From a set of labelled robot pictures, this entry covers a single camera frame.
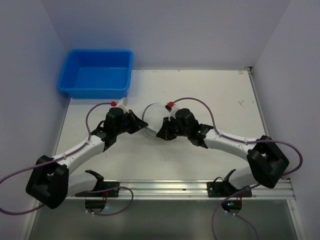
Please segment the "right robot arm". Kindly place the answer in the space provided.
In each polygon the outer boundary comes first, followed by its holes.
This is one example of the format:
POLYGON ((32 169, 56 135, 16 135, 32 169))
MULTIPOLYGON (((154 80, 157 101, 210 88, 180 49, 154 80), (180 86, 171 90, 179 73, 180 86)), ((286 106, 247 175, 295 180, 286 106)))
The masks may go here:
POLYGON ((186 137, 197 147, 220 150, 247 161, 247 167, 231 170, 222 182, 215 184, 220 194, 228 196, 256 184, 273 189, 289 165, 288 158, 268 136, 240 142, 224 138, 213 126, 199 123, 187 108, 164 117, 156 137, 165 141, 186 137))

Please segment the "white mesh laundry bag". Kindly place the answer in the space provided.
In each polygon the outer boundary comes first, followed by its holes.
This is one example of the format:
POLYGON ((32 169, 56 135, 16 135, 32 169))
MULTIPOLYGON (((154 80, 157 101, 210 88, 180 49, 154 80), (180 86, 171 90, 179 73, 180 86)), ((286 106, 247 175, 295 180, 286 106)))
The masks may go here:
POLYGON ((158 139, 157 133, 163 125, 163 119, 169 117, 170 112, 163 103, 155 102, 149 104, 142 113, 142 120, 148 123, 144 128, 144 134, 151 139, 158 139))

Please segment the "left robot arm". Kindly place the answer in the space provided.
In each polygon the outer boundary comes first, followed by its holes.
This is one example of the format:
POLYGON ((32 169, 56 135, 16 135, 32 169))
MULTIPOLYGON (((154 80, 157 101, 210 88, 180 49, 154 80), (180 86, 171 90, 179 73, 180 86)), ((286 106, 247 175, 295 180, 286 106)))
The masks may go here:
POLYGON ((101 195, 107 187, 104 177, 93 170, 83 174, 73 172, 93 157, 105 152, 123 133, 134 134, 148 123, 132 110, 112 107, 97 128, 89 132, 88 139, 70 150, 48 157, 41 156, 34 166, 25 191, 50 209, 57 208, 66 197, 77 194, 101 195))

